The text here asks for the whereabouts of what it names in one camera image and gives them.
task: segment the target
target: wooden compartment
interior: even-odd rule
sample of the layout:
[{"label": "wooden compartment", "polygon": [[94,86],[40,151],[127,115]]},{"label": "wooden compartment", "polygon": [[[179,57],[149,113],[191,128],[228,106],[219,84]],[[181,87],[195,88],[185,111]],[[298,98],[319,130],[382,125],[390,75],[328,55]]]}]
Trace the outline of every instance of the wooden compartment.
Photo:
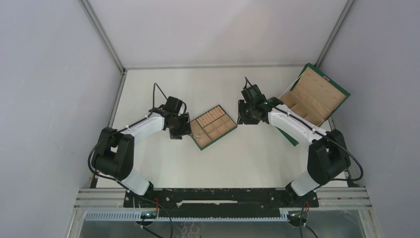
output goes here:
[{"label": "wooden compartment", "polygon": [[236,123],[220,105],[191,121],[192,138],[200,150],[204,150],[236,127]]}]

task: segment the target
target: black cable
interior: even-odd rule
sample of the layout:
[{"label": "black cable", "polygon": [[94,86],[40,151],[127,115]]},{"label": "black cable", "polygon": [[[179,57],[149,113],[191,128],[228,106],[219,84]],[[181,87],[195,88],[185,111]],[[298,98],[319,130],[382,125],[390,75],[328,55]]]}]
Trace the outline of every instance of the black cable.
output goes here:
[{"label": "black cable", "polygon": [[246,89],[247,88],[248,82],[249,82],[249,80],[245,77],[245,86],[244,86],[243,89]]},{"label": "black cable", "polygon": [[163,237],[159,236],[158,234],[152,232],[151,230],[149,230],[149,228],[147,228],[145,226],[142,226],[142,229],[145,230],[146,232],[149,232],[150,234],[154,235],[157,238],[163,238]]},{"label": "black cable", "polygon": [[157,83],[153,84],[153,105],[152,108],[155,108],[155,88],[157,88],[160,90],[160,92],[163,94],[163,96],[165,97],[166,100],[168,100],[167,96],[164,94],[164,92],[160,89],[159,85]]},{"label": "black cable", "polygon": [[[245,80],[247,81],[247,83],[249,83],[250,85],[251,85],[251,87],[254,89],[254,86],[253,86],[253,84],[251,84],[250,83],[250,81],[245,77]],[[313,128],[310,126],[310,125],[308,125],[307,123],[305,123],[304,121],[302,121],[300,118],[298,118],[298,117],[295,117],[294,115],[289,115],[287,112],[285,112],[285,111],[283,111],[283,110],[281,110],[281,109],[278,109],[277,107],[275,107],[275,106],[273,106],[272,104],[270,104],[270,102],[268,102],[267,101],[267,104],[269,105],[269,106],[271,106],[272,108],[274,108],[275,110],[277,110],[277,111],[279,111],[279,112],[281,112],[281,113],[284,113],[284,114],[286,114],[286,115],[288,115],[288,116],[290,116],[290,117],[292,117],[293,119],[295,119],[295,120],[297,120],[297,121],[299,121],[300,123],[302,123],[304,126],[306,126],[308,129],[310,129],[310,130],[312,130]],[[353,182],[353,181],[359,181],[359,180],[361,180],[362,178],[363,178],[363,175],[364,175],[364,171],[363,171],[363,167],[362,167],[362,165],[359,163],[359,161],[356,159],[356,157],[352,154],[352,153],[350,153],[347,149],[345,149],[343,146],[341,146],[341,145],[339,145],[337,142],[335,142],[335,141],[333,141],[332,139],[330,139],[330,138],[328,138],[328,137],[326,137],[325,135],[323,135],[323,134],[321,134],[321,133],[319,133],[318,131],[315,131],[315,133],[316,134],[318,134],[318,135],[320,135],[321,137],[323,137],[323,138],[325,138],[326,140],[328,140],[329,142],[331,142],[331,143],[333,143],[333,144],[335,144],[335,145],[337,145],[338,147],[340,147],[342,150],[344,150],[349,156],[350,156],[350,158],[352,158],[353,159],[353,161],[357,164],[357,166],[359,167],[359,170],[360,170],[360,176],[358,177],[358,178],[334,178],[334,179],[332,179],[332,180],[335,180],[335,181],[350,181],[350,182]]]},{"label": "black cable", "polygon": [[318,238],[316,233],[308,225],[305,225],[305,227],[308,228],[316,238]]},{"label": "black cable", "polygon": [[299,218],[299,232],[301,234],[301,238],[303,238],[303,234],[302,234],[302,217],[303,217],[303,210],[306,207],[306,201],[304,201],[303,206],[302,206],[302,210],[301,210],[301,217]]},{"label": "black cable", "polygon": [[[171,216],[170,216],[170,214],[169,214],[169,212],[162,206],[162,205],[160,205],[160,204],[158,204],[157,202],[154,202],[154,201],[152,201],[152,200],[149,200],[149,199],[147,199],[147,198],[144,198],[144,197],[141,197],[141,196],[139,196],[138,198],[140,198],[140,199],[142,199],[142,200],[144,200],[144,201],[147,201],[147,202],[151,202],[151,203],[154,203],[155,205],[157,205],[157,206],[159,206],[161,209],[163,209],[165,212],[166,212],[166,214],[168,215],[168,218],[169,218],[169,221],[170,221],[170,224],[171,224],[171,235],[170,235],[170,237],[169,238],[172,238],[172,234],[173,234],[173,222],[172,222],[172,218],[171,218]],[[158,236],[156,233],[152,233],[153,235],[155,235],[156,237],[159,237],[159,238],[161,238],[160,236]]]},{"label": "black cable", "polygon": [[182,104],[184,104],[185,108],[184,108],[184,112],[182,113],[183,115],[185,115],[187,113],[187,104],[182,102]]}]

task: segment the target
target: open box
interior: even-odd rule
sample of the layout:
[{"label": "open box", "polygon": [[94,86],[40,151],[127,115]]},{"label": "open box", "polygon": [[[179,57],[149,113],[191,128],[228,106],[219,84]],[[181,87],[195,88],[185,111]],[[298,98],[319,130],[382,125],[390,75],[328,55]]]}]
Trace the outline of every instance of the open box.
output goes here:
[{"label": "open box", "polygon": [[[289,92],[279,97],[293,112],[310,123],[320,126],[350,96],[340,85],[321,70],[308,63]],[[279,131],[294,145],[299,144],[292,136]]]}]

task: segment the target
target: gray wall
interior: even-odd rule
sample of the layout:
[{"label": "gray wall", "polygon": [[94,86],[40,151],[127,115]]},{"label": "gray wall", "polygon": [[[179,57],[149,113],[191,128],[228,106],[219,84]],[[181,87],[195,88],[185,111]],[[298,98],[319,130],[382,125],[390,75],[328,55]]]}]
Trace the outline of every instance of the gray wall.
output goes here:
[{"label": "gray wall", "polygon": [[339,129],[365,169],[384,236],[418,237],[420,1],[357,1],[322,70],[352,96]]},{"label": "gray wall", "polygon": [[0,8],[0,237],[63,237],[119,73],[78,1]]}]

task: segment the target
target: white wall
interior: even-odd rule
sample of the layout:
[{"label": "white wall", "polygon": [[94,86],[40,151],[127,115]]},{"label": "white wall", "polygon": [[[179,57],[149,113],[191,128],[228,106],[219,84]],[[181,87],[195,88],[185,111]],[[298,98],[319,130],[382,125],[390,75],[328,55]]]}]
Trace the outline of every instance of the white wall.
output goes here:
[{"label": "white wall", "polygon": [[352,93],[338,126],[387,238],[419,236],[419,11],[418,0],[356,2],[321,67]]},{"label": "white wall", "polygon": [[78,1],[0,8],[0,237],[63,237],[119,72]]},{"label": "white wall", "polygon": [[125,67],[315,63],[346,0],[91,0]]}]

